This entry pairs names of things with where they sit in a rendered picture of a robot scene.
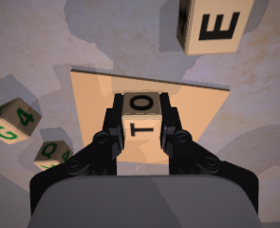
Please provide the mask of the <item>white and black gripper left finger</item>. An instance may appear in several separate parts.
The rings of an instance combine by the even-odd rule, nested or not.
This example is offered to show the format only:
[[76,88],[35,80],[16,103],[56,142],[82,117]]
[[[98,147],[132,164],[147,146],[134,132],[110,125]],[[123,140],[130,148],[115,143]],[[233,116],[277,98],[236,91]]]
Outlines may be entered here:
[[[92,143],[60,163],[36,174],[29,183],[31,216],[41,196],[58,181],[80,176],[117,176],[117,157],[124,150],[121,121],[123,95],[115,93],[112,108],[107,108],[102,131],[93,136]],[[111,113],[112,112],[112,113]]]

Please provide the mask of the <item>tan flat mat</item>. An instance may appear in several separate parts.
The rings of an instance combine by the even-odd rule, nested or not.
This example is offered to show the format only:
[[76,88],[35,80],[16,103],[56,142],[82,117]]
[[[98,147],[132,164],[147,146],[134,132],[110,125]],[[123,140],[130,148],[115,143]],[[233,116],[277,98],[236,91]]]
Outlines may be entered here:
[[[70,76],[84,147],[103,129],[107,108],[113,107],[115,93],[168,92],[171,107],[176,106],[182,129],[196,142],[222,106],[230,90],[140,77],[71,69]],[[117,162],[169,164],[160,149],[160,140],[124,140]]]

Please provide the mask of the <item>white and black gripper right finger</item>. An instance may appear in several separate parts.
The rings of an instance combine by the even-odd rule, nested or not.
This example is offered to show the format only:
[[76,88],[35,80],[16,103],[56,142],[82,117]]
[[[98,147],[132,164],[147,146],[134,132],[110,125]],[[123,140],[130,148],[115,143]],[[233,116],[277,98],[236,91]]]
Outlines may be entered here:
[[171,108],[168,92],[159,94],[162,121],[160,149],[169,156],[169,174],[212,175],[236,182],[247,193],[258,215],[259,181],[245,168],[221,161],[215,154],[193,141],[192,135],[182,129],[177,107]]

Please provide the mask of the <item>wooden letter block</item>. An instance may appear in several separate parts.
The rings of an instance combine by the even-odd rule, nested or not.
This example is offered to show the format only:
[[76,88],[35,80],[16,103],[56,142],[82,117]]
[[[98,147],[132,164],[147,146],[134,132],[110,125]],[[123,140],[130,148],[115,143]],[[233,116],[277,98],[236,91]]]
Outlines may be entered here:
[[72,157],[73,151],[65,141],[43,142],[34,163],[43,171]]
[[12,144],[30,138],[41,119],[21,98],[0,105],[0,140]]
[[254,0],[179,0],[177,40],[189,55],[235,53]]
[[159,93],[125,92],[121,121],[127,141],[158,140],[162,121]]

